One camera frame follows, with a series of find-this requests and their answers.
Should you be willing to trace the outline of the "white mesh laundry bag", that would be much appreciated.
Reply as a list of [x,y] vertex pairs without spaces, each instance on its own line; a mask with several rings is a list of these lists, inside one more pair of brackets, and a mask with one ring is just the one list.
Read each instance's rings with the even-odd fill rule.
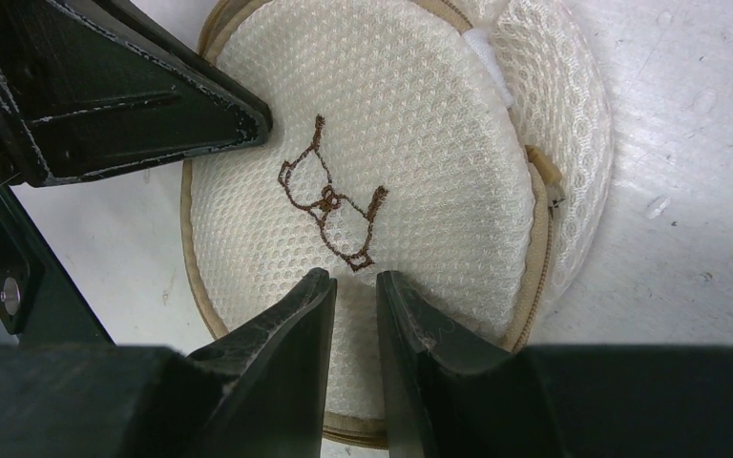
[[185,161],[187,278],[214,337],[308,270],[338,282],[324,437],[387,444],[377,277],[523,347],[576,276],[614,159],[559,1],[220,1],[199,54],[267,102],[262,146]]

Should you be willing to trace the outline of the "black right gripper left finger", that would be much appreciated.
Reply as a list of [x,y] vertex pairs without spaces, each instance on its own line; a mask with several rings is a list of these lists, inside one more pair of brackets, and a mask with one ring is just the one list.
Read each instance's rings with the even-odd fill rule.
[[336,289],[314,268],[189,355],[0,346],[0,457],[317,457]]

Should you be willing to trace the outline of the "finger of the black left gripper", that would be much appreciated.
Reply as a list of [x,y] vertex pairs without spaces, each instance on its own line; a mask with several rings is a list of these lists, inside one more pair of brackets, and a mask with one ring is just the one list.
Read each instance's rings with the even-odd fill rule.
[[0,187],[266,142],[265,102],[128,1],[0,1]]

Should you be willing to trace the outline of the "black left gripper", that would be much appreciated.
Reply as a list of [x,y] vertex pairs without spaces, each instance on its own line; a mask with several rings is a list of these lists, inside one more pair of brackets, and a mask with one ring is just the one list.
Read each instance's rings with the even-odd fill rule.
[[0,323],[19,344],[111,344],[6,182],[0,183]]

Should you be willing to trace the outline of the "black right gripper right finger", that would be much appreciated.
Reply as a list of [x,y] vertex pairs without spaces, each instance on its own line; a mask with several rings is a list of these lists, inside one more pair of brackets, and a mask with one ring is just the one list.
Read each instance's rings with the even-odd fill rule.
[[733,347],[504,350],[377,278],[393,457],[733,457]]

